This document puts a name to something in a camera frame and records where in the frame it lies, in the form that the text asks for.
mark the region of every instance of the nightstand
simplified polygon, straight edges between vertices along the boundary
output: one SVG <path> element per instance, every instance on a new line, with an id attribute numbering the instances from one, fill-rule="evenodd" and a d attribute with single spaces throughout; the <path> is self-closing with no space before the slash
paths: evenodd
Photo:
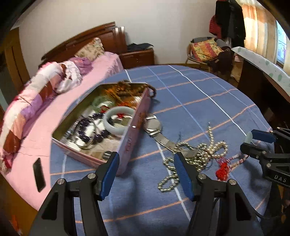
<path id="1" fill-rule="evenodd" d="M 124 69 L 130 69 L 138 66 L 151 66 L 155 64 L 153 49 L 121 53 L 119 56 Z"/>

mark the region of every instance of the chair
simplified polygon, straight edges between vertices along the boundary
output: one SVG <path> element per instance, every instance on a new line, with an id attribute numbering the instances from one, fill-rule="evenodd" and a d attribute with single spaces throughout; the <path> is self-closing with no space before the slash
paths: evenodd
<path id="1" fill-rule="evenodd" d="M 194 38 L 192 39 L 191 43 L 198 43 L 198 42 L 202 42 L 202 41 L 206 41 L 208 39 L 211 39 L 212 37 L 198 37 L 198 38 Z M 217 45 L 221 48 L 221 47 L 224 47 L 224 46 L 228 46 L 224 41 L 222 41 L 221 39 L 217 39 Z M 188 45 L 187 47 L 187 60 L 185 62 L 185 66 L 187 66 L 187 62 L 188 61 L 193 61 L 195 63 L 198 63 L 199 65 L 204 65 L 205 68 L 208 70 L 208 72 L 211 72 L 211 68 L 210 66 L 208 66 L 208 64 L 206 64 L 205 62 L 200 62 L 198 61 L 194 55 L 192 55 L 192 52 L 191 52 L 191 43 Z"/>

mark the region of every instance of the black coat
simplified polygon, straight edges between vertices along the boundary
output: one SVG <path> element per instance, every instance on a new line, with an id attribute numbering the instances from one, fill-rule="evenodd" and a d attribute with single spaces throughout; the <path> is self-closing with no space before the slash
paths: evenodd
<path id="1" fill-rule="evenodd" d="M 246 29 L 242 7 L 235 0 L 217 1 L 215 18 L 217 24 L 221 26 L 222 38 L 231 37 L 233 47 L 244 47 Z"/>

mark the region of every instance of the pink bedsheet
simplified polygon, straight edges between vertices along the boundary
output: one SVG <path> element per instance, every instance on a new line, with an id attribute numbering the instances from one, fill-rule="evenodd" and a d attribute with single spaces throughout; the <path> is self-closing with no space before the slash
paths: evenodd
<path id="1" fill-rule="evenodd" d="M 23 140 L 13 161 L 11 171 L 4 175 L 13 189 L 33 208 L 39 210 L 49 193 L 50 186 L 50 145 L 51 134 L 59 124 L 70 104 L 84 92 L 105 78 L 123 69 L 119 56 L 110 52 L 93 62 L 93 70 L 84 76 L 78 87 L 58 95 L 51 104 L 40 114 L 31 131 Z M 46 187 L 39 193 L 36 188 L 33 163 L 41 158 Z"/>

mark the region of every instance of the window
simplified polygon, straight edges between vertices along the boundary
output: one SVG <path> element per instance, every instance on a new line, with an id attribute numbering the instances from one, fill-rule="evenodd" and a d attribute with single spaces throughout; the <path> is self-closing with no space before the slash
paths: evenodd
<path id="1" fill-rule="evenodd" d="M 278 29 L 277 61 L 280 62 L 281 64 L 284 64 L 286 56 L 286 33 L 284 32 L 278 21 L 277 21 L 277 29 Z"/>

